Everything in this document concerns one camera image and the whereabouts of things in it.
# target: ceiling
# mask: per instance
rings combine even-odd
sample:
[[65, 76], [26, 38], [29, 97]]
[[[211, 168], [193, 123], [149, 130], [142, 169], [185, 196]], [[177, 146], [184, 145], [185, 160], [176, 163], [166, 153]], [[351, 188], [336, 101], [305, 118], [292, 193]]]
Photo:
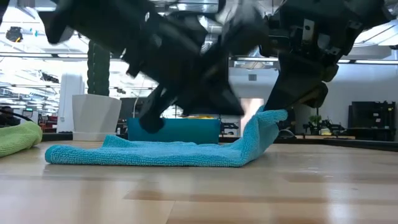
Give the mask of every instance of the ceiling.
[[[398, 11], [396, 7], [397, 1], [387, 1], [391, 12]], [[51, 11], [55, 8], [55, 4], [49, 0], [19, 0], [19, 2], [25, 2], [26, 4], [34, 2], [35, 9], [39, 11]], [[164, 1], [154, 2], [158, 5], [164, 4]], [[258, 1], [258, 5], [259, 9], [264, 13], [271, 14], [281, 2], [282, 0], [262, 0]], [[175, 10], [214, 12], [217, 10], [217, 3], [218, 1], [215, 0], [181, 0], [180, 4], [174, 7], [176, 8]], [[238, 0], [228, 0], [226, 8], [219, 16], [219, 20], [225, 21], [231, 17], [237, 3]], [[75, 34], [70, 40], [62, 44], [50, 45], [45, 36], [44, 26], [35, 9], [18, 7], [17, 0], [11, 0], [10, 5], [11, 7], [8, 8], [4, 15], [2, 26], [0, 27], [0, 97], [2, 94], [5, 95], [4, 91], [7, 90], [12, 92], [11, 96], [16, 96], [18, 99], [21, 98], [18, 95], [36, 96], [41, 99], [46, 98], [47, 102], [53, 101], [54, 104], [57, 104], [57, 100], [59, 99], [59, 85], [43, 81], [41, 72], [48, 73], [58, 79], [61, 79], [62, 74], [65, 72], [76, 72], [81, 73], [84, 79], [86, 79], [87, 67], [86, 61], [83, 58], [86, 57], [85, 54], [88, 50], [89, 40]], [[201, 20], [201, 23], [210, 30], [221, 29], [220, 26], [216, 26], [214, 23], [206, 20]], [[22, 28], [24, 39], [21, 43], [14, 43], [5, 38], [7, 30], [11, 26]], [[356, 41], [353, 55], [366, 55], [365, 57], [368, 58], [385, 57], [386, 52], [388, 52], [386, 50], [386, 46], [388, 45], [398, 45], [397, 21], [392, 21], [389, 24], [384, 24], [362, 33]], [[28, 58], [27, 53], [41, 54], [42, 57]], [[24, 54], [26, 57], [5, 57], [13, 54], [19, 54], [20, 56]], [[51, 57], [45, 58], [45, 54], [59, 54], [64, 55], [64, 57], [54, 60]], [[264, 68], [266, 66], [263, 63], [257, 63], [254, 67], [250, 62], [248, 64], [250, 68]], [[111, 62], [111, 96], [147, 96], [151, 91], [150, 88], [156, 86], [156, 83], [145, 79], [143, 75], [139, 75], [135, 79], [129, 77], [126, 75], [126, 70], [126, 63], [120, 61]], [[35, 85], [36, 87], [27, 87], [26, 85]], [[122, 88], [126, 94], [119, 93], [116, 87]], [[24, 100], [20, 101], [18, 103], [26, 104]], [[9, 97], [0, 98], [0, 103], [2, 102], [16, 103], [15, 100], [10, 100]]]

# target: folded towel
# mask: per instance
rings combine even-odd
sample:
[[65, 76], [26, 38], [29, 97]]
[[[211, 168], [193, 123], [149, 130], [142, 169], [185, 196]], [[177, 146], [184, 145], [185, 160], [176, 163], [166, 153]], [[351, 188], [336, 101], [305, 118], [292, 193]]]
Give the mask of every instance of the folded towel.
[[39, 125], [27, 121], [17, 126], [0, 128], [0, 157], [31, 148], [42, 141]]
[[45, 160], [73, 165], [241, 167], [264, 153], [278, 135], [276, 122], [286, 118], [284, 110], [262, 112], [260, 108], [247, 123], [243, 137], [231, 144], [134, 142], [107, 136], [98, 149], [52, 146]]

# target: teal container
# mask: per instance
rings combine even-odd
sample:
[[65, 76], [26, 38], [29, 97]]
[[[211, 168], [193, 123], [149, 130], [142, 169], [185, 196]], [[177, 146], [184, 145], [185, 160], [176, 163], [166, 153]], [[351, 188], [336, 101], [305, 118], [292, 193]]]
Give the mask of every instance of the teal container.
[[129, 118], [127, 133], [130, 141], [194, 142], [218, 144], [220, 121], [218, 119], [170, 119], [164, 118], [164, 127], [155, 134], [143, 130], [139, 118]]

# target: potted plant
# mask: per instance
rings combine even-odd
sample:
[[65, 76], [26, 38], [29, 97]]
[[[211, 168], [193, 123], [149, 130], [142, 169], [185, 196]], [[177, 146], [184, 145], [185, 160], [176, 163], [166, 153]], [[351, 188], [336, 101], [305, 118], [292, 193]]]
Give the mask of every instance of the potted plant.
[[87, 56], [88, 94], [72, 99], [73, 140], [103, 141], [106, 135], [116, 133], [121, 101], [109, 97], [111, 53], [91, 40]]

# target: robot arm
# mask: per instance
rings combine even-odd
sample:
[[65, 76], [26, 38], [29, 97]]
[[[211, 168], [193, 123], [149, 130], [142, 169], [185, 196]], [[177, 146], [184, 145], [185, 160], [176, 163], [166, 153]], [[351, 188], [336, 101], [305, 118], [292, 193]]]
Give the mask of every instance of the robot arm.
[[[383, 0], [285, 0], [274, 15], [262, 17], [252, 1], [241, 1], [218, 41], [201, 52], [208, 32], [198, 12], [157, 13], [148, 0], [53, 0], [54, 12], [39, 12], [50, 43], [87, 36], [129, 64], [128, 74], [145, 73], [159, 86], [140, 115], [150, 133], [162, 128], [161, 113], [176, 104], [188, 115], [198, 108], [217, 114], [243, 115], [228, 82], [228, 59], [260, 46], [265, 57], [278, 57], [279, 77], [264, 107], [296, 103], [322, 105], [325, 82], [338, 71], [365, 29], [392, 19]], [[219, 2], [219, 12], [225, 0]], [[215, 20], [216, 14], [205, 14]]]

